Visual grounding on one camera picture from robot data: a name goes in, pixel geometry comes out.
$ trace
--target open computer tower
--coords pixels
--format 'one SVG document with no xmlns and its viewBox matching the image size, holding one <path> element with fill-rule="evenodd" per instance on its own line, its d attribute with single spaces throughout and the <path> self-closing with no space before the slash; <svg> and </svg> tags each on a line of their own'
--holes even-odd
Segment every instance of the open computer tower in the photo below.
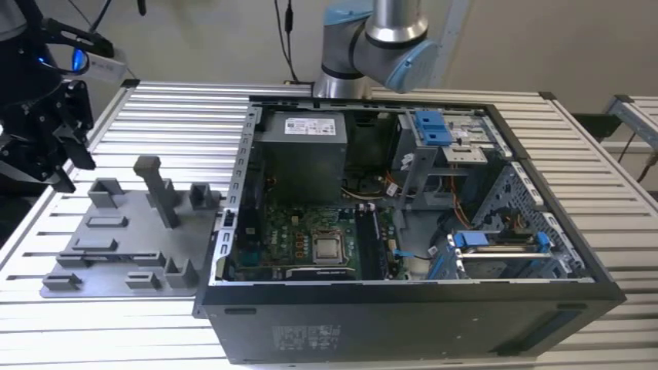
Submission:
<svg viewBox="0 0 658 370">
<path fill-rule="evenodd" d="M 624 300 L 493 106 L 252 97 L 240 140 L 230 363 L 536 356 Z"/>
</svg>

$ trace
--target metal frame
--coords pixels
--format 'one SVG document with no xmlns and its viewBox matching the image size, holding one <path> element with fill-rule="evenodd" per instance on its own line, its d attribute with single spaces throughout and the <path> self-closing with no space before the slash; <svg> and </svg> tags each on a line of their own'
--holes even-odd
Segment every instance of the metal frame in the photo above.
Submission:
<svg viewBox="0 0 658 370">
<path fill-rule="evenodd" d="M 605 108 L 629 129 L 658 150 L 658 97 L 617 95 Z"/>
<path fill-rule="evenodd" d="M 53 264 L 47 253 L 63 248 L 87 207 L 90 180 L 112 173 L 122 185 L 133 187 L 134 181 L 122 168 L 129 168 L 137 153 L 162 156 L 162 170 L 181 178 L 176 186 L 197 180 L 210 182 L 213 190 L 228 190 L 225 168 L 230 160 L 221 154 L 229 152 L 228 142 L 234 142 L 229 136 L 241 130 L 237 122 L 244 118 L 248 95 L 257 94 L 308 96 L 309 91 L 305 86 L 173 82 L 141 82 L 136 88 L 121 89 L 92 134 L 98 169 L 94 173 L 70 173 L 78 186 L 70 196 L 45 192 L 0 250 L 0 363 L 47 363 L 47 368 L 66 370 L 117 365 L 141 369 L 145 362 L 149 366 L 230 368 L 209 323 L 189 316 L 190 298 L 53 301 L 39 298 L 38 288 L 39 276 Z M 524 92 L 421 90 L 398 96 L 374 89 L 373 97 L 495 104 L 556 201 L 628 298 L 536 360 L 516 358 L 492 365 L 472 359 L 459 366 L 653 369 L 656 207 L 568 113 L 536 93 Z M 89 342 L 97 345 L 89 348 Z M 309 364 L 304 368 L 326 366 Z M 370 369 L 432 366 L 453 366 L 453 360 L 341 364 L 342 368 Z"/>
</svg>

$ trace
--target blue light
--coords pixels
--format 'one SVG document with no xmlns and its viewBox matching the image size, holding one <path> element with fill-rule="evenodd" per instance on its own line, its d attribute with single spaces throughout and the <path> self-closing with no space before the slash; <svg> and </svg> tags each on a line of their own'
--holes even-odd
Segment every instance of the blue light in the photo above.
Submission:
<svg viewBox="0 0 658 370">
<path fill-rule="evenodd" d="M 70 60 L 70 68 L 73 71 L 78 71 L 83 66 L 83 52 L 79 49 L 73 50 L 73 57 Z"/>
</svg>

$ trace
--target black cable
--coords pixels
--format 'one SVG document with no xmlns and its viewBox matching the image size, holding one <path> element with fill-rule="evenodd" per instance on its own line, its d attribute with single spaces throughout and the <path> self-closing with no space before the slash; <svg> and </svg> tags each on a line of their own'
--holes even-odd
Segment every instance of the black cable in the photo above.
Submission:
<svg viewBox="0 0 658 370">
<path fill-rule="evenodd" d="M 625 143 L 624 149 L 620 151 L 619 159 L 616 160 L 617 163 L 620 163 L 621 158 L 624 157 L 625 150 L 628 150 L 629 143 L 633 141 L 635 138 L 635 133 L 629 136 L 628 142 Z"/>
<path fill-rule="evenodd" d="M 100 9 L 98 16 L 96 17 L 96 20 L 90 24 L 92 27 L 89 28 L 89 33 L 96 32 L 96 29 L 98 28 L 100 22 L 102 21 L 102 18 L 105 17 L 106 9 L 109 7 L 110 2 L 112 2 L 112 0 L 105 0 L 105 3 L 102 4 L 102 8 Z"/>
<path fill-rule="evenodd" d="M 278 29 L 278 41 L 280 41 L 280 52 L 284 54 L 285 64 L 288 64 L 289 75 L 292 76 L 292 80 L 297 81 L 297 76 L 294 75 L 294 71 L 292 68 L 292 63 L 289 62 L 288 54 L 285 53 L 285 45 L 284 45 L 284 34 L 280 29 L 280 11 L 278 11 L 278 2 L 274 0 L 274 10 L 276 10 L 276 25 Z"/>
<path fill-rule="evenodd" d="M 651 168 L 651 165 L 647 164 L 641 170 L 641 173 L 639 174 L 639 177 L 637 177 L 637 182 L 640 183 L 641 180 L 644 180 L 644 177 L 647 176 L 647 173 L 648 173 L 648 169 Z"/>
<path fill-rule="evenodd" d="M 288 42 L 288 63 L 289 63 L 289 69 L 292 72 L 293 80 L 294 82 L 298 82 L 297 74 L 294 73 L 294 66 L 292 64 L 292 46 L 289 44 L 289 34 L 292 33 L 292 24 L 293 24 L 292 0 L 288 0 L 288 7 L 285 9 L 285 17 L 284 17 L 285 40 Z"/>
<path fill-rule="evenodd" d="M 83 21 L 86 22 L 86 24 L 90 26 L 92 23 L 89 22 L 89 18 L 86 18 L 82 11 L 78 8 L 78 6 L 74 4 L 73 0 L 67 0 L 67 2 L 70 4 L 70 6 L 74 8 L 74 10 L 77 11 L 77 13 L 79 14 L 79 16 L 83 18 Z"/>
</svg>

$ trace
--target white wall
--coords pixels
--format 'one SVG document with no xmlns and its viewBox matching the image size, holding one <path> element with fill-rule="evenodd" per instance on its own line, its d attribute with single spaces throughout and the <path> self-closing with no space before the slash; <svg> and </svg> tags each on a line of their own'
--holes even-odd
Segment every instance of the white wall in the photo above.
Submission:
<svg viewBox="0 0 658 370">
<path fill-rule="evenodd" d="M 102 0 L 73 0 L 93 19 Z M 337 0 L 293 0 L 292 54 L 300 80 L 320 70 L 321 25 L 326 4 Z M 289 79 L 280 52 L 270 0 L 148 0 L 140 17 L 134 0 L 114 0 L 98 28 L 128 57 L 137 78 L 185 82 L 281 83 Z M 449 0 L 425 0 L 431 34 L 443 28 Z M 38 0 L 46 17 L 87 26 L 65 0 Z M 281 18 L 286 2 L 280 0 Z M 54 52 L 59 60 L 66 52 Z M 90 82 L 97 115 L 118 85 Z"/>
<path fill-rule="evenodd" d="M 444 87 L 548 90 L 581 113 L 658 96 L 656 15 L 655 0 L 472 0 Z"/>
</svg>

